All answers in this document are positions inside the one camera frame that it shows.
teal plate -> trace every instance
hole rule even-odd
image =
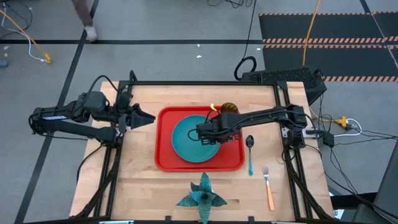
[[[220,148],[220,144],[202,146],[200,141],[192,141],[188,138],[189,130],[195,129],[197,124],[204,123],[206,117],[191,115],[182,119],[174,127],[172,144],[174,151],[185,161],[205,162],[211,159]],[[196,131],[190,133],[191,138],[197,139]]]

spoon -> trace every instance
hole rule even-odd
[[[254,145],[254,138],[250,134],[246,138],[246,146],[249,148],[249,175],[253,175],[253,166],[251,164],[251,148],[253,147],[253,145]]]

white cable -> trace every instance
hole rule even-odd
[[[4,6],[4,15],[2,16],[2,20],[1,20],[1,27],[5,28],[6,30],[9,30],[9,31],[17,32],[18,34],[23,35],[24,37],[26,37],[27,41],[29,42],[29,51],[28,51],[29,56],[31,56],[32,58],[34,58],[36,60],[40,60],[41,62],[45,62],[45,59],[35,57],[35,56],[33,56],[31,54],[30,50],[32,48],[32,43],[30,42],[30,38],[28,36],[26,36],[25,34],[19,32],[18,30],[6,28],[4,26],[4,21],[6,20],[6,14],[7,14],[7,7],[6,7],[6,3],[4,3],[4,2],[2,3],[2,5]]]
[[[342,136],[359,136],[360,134],[362,134],[362,127],[361,127],[361,125],[360,125],[359,122],[357,122],[357,121],[354,120],[353,118],[348,118],[348,119],[346,120],[347,124],[348,124],[348,121],[354,121],[354,122],[358,125],[358,127],[359,127],[359,132],[356,133],[356,134],[337,134],[337,135],[335,135],[335,137],[342,137]]]

gray floor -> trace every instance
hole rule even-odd
[[[70,1],[24,1],[32,7],[34,20],[28,33],[35,39],[78,40],[83,30]],[[372,11],[398,11],[396,0],[367,0]],[[24,17],[27,11],[17,2],[14,8]],[[316,0],[258,0],[257,13],[312,12]],[[359,0],[323,0],[320,12],[363,12]],[[217,7],[206,0],[99,0],[95,14],[100,39],[245,39],[251,9],[233,9],[223,2]],[[0,29],[0,36],[5,34]],[[22,39],[18,35],[10,39]],[[260,39],[258,19],[254,19],[252,39]],[[0,46],[0,58],[7,53],[8,68],[0,68],[0,110],[2,149],[0,150],[0,222],[12,223],[32,174],[43,138],[30,134],[27,117],[36,106],[57,104],[76,45],[43,45],[52,56],[46,65],[27,55],[27,45]],[[248,55],[256,56],[263,69],[261,46],[250,45]],[[95,77],[127,79],[133,69],[140,80],[233,80],[244,45],[85,45],[72,80],[67,102],[86,91]],[[397,83],[327,83],[323,112],[334,118],[357,119],[364,129],[398,134],[396,119]],[[318,109],[316,102],[313,109]],[[334,126],[332,132],[339,133]],[[362,136],[336,139],[362,140]],[[336,146],[334,151],[343,170],[359,192],[379,187],[394,141],[373,141]],[[32,197],[25,222],[67,218],[75,191],[75,175],[83,158],[85,142],[53,139],[47,160]],[[321,148],[325,170],[339,183],[343,178],[329,160],[329,150]],[[338,186],[330,185],[346,194]]]

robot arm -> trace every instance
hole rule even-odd
[[[203,145],[221,144],[233,139],[241,139],[240,129],[247,126],[277,122],[290,130],[291,138],[302,137],[302,129],[307,126],[304,109],[297,105],[276,106],[269,110],[250,113],[226,112],[198,124],[196,131]]]
[[[61,131],[95,138],[99,142],[113,143],[115,138],[123,135],[126,127],[138,128],[154,122],[155,117],[143,112],[139,104],[129,106],[131,95],[121,93],[113,106],[109,104],[100,91],[82,93],[76,101],[63,107],[36,108],[29,116],[29,125],[33,133],[43,135],[48,132]],[[118,124],[118,128],[93,128],[76,123],[85,123],[90,117],[97,121]]]

